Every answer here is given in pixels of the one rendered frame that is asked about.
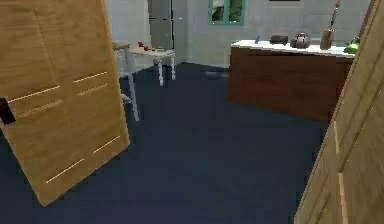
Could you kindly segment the green framed window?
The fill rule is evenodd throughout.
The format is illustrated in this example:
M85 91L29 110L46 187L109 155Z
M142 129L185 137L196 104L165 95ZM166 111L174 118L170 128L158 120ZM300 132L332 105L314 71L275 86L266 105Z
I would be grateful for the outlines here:
M246 0L208 0L208 21L211 25L244 24Z

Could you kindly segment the grey kettle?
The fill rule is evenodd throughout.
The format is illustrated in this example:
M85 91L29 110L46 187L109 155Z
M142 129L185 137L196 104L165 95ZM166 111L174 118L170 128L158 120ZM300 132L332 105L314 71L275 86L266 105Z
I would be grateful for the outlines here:
M306 49L311 44L311 37L306 33L297 33L290 42L290 46L297 49Z

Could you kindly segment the light wooden door frame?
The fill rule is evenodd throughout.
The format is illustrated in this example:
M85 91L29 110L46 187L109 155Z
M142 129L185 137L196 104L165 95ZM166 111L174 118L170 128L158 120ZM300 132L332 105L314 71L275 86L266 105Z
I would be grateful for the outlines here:
M372 1L293 224L384 224L384 0Z

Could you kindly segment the brown counter with white top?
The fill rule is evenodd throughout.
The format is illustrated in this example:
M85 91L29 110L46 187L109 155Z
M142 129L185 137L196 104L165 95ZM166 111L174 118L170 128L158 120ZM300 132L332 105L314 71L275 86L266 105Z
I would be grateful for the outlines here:
M228 99L326 121L353 60L341 47L295 49L240 40L231 45Z

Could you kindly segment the white dining table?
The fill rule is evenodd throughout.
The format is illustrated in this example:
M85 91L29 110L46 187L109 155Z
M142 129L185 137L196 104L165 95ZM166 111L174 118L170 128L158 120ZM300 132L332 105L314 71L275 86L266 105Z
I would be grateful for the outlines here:
M132 53L134 56L147 56L152 58L157 62L157 70L158 70L158 79L159 85L164 85L164 76L163 76L163 61L165 59L170 60L171 66L171 79L176 79L176 71L175 71L175 51L174 50L164 50L164 49L148 49L145 50L143 47L129 47L128 51Z

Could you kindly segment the grey fridge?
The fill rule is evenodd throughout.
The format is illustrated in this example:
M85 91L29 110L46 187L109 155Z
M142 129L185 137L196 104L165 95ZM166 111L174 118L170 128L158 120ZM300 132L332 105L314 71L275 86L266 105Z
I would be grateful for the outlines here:
M173 49L172 0L148 0L148 15L152 46Z

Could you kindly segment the green object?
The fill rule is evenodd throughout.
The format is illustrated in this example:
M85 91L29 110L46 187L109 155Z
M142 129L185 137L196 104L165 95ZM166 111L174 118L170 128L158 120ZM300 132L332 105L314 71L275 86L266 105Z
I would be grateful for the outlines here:
M343 52L348 54L355 54L358 51L360 41L361 41L360 37L355 37L347 44Z

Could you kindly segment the white stool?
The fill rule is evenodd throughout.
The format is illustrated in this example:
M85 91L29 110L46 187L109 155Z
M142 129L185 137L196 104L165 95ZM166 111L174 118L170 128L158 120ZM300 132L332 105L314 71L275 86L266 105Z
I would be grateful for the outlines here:
M130 103L132 105L133 115L136 122L140 120L139 111L137 105L135 84L134 84L134 73L136 72L136 59L134 54L130 51L131 45L128 43L112 43L113 50L115 52L121 52L123 57L120 61L120 76L127 78L129 81L130 95L122 93L122 100L124 104Z

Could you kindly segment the brown utensil holder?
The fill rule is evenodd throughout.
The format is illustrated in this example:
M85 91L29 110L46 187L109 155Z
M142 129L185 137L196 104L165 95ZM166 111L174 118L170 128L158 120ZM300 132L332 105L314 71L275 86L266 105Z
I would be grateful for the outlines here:
M340 0L336 0L330 25L322 33L321 42L320 42L321 50L329 50L331 48L333 36L335 32L334 25L335 25L336 17L338 15L339 7L340 7Z

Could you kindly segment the light wooden room door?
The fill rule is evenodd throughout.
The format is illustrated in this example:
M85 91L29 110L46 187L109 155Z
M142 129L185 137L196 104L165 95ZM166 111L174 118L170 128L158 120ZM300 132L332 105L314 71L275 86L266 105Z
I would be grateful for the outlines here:
M104 0L0 0L0 131L47 206L130 144Z

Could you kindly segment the dark toaster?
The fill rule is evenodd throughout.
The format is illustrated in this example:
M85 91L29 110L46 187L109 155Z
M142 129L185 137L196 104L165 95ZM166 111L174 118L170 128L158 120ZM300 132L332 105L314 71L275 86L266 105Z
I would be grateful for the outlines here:
M289 42L289 37L286 34L272 34L269 42L271 44L283 44L286 45Z

